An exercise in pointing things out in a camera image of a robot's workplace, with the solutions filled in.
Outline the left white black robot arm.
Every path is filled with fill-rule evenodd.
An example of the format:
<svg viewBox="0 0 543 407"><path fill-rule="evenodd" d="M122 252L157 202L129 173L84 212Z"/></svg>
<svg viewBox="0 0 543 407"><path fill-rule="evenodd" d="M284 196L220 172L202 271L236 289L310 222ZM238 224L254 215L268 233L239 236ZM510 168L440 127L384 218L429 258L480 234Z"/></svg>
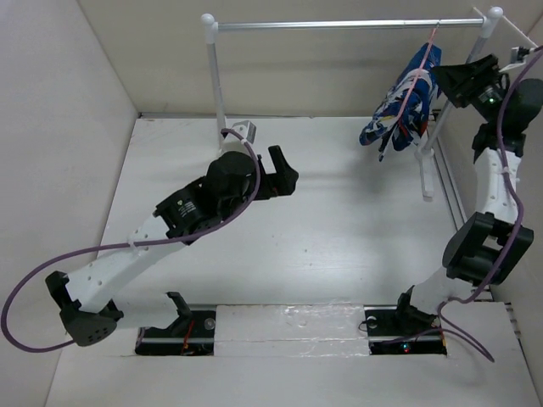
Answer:
<svg viewBox="0 0 543 407"><path fill-rule="evenodd" d="M260 158L239 151L223 153L204 176L158 203L132 233L131 242L104 250L79 270L51 273L46 285L73 341L87 347L109 336L124 316L114 296L148 268L216 230L250 202L293 194L298 172L279 146L268 152L275 168L271 174Z"/></svg>

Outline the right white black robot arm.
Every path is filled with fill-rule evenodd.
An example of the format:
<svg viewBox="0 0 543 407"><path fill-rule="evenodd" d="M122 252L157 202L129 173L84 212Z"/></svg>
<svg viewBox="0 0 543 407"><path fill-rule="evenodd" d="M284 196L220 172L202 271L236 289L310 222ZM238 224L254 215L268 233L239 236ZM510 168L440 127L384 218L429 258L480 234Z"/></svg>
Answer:
<svg viewBox="0 0 543 407"><path fill-rule="evenodd" d="M445 304L459 299L454 281L479 291L502 284L534 241L533 231L522 225L516 184L525 132L542 110L542 81L526 77L541 55L537 47L520 47L517 62L504 68L489 54L431 70L449 102L473 106L484 118L472 143L476 209L447 243L442 270L400 295L392 323L401 335L431 329Z"/></svg>

